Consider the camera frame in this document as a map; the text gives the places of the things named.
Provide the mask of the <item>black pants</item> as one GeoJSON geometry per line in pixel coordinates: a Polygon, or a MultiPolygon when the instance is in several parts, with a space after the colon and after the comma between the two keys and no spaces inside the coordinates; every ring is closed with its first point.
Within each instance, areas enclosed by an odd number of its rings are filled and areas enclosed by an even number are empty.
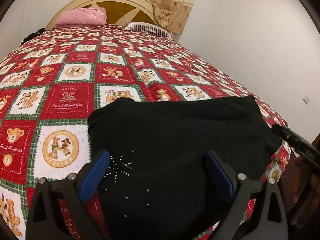
{"type": "Polygon", "coordinates": [[[88,118],[92,153],[111,163],[98,187],[112,239],[192,239],[228,211],[208,152],[260,179],[282,140],[252,96],[136,102],[119,98],[88,118]]]}

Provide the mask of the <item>dark red upholstered chair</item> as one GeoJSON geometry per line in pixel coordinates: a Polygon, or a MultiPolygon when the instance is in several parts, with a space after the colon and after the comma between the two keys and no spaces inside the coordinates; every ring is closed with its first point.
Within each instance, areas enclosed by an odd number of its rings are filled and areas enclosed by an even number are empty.
{"type": "MultiPolygon", "coordinates": [[[[311,143],[319,150],[319,137],[311,143]]],[[[293,156],[281,182],[283,192],[290,199],[287,213],[290,224],[300,230],[319,221],[319,166],[302,155],[293,156]]]]}

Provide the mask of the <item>red checkered teddy bedspread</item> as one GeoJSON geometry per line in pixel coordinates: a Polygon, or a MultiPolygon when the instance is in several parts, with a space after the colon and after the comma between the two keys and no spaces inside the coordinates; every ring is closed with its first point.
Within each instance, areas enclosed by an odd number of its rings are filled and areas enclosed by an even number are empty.
{"type": "MultiPolygon", "coordinates": [[[[158,102],[245,96],[255,99],[270,128],[285,124],[246,87],[167,38],[115,25],[45,31],[1,61],[1,218],[15,239],[25,239],[38,180],[65,179],[97,154],[87,122],[97,109],[119,98],[158,102]]],[[[278,180],[290,155],[282,141],[259,180],[278,180]]],[[[101,234],[112,239],[98,188],[85,207],[101,234]]]]}

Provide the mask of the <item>black object at bed edge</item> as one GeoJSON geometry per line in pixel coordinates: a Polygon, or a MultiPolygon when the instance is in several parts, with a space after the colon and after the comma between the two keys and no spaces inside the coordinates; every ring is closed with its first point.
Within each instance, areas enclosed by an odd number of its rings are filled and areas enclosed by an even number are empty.
{"type": "Polygon", "coordinates": [[[25,37],[22,41],[21,41],[21,45],[23,45],[24,43],[32,40],[33,38],[38,37],[39,35],[41,35],[42,33],[44,33],[46,31],[45,28],[41,28],[38,31],[29,34],[27,37],[25,37]]]}

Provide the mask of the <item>striped pillow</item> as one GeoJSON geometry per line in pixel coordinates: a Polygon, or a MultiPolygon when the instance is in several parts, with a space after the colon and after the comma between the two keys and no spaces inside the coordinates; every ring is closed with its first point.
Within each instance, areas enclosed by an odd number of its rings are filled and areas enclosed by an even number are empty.
{"type": "Polygon", "coordinates": [[[125,25],[125,29],[138,31],[141,33],[167,38],[169,40],[174,40],[173,34],[163,29],[162,27],[158,27],[157,25],[145,23],[145,22],[127,22],[125,25]]]}

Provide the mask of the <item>pink pillow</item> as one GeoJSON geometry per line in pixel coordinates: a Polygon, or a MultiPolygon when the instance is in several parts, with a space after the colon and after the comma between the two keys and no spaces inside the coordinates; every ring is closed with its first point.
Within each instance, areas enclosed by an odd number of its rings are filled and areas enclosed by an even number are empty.
{"type": "Polygon", "coordinates": [[[56,25],[97,25],[103,26],[107,22],[105,8],[79,8],[61,13],[56,25]]]}

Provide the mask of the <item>cream wooden headboard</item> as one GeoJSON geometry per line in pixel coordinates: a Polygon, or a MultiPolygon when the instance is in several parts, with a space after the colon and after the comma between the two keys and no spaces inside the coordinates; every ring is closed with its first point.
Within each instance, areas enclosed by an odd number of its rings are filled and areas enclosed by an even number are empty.
{"type": "Polygon", "coordinates": [[[52,29],[62,12],[78,8],[105,8],[107,24],[125,26],[127,22],[145,22],[160,26],[155,16],[155,6],[148,0],[74,0],[63,7],[48,23],[52,29]]]}

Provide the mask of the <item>white wall socket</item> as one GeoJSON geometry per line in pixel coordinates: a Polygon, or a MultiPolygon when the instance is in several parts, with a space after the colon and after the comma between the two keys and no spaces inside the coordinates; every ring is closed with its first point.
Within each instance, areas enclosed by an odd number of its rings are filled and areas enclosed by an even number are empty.
{"type": "Polygon", "coordinates": [[[306,94],[303,98],[304,103],[307,105],[310,102],[310,96],[306,94]]]}

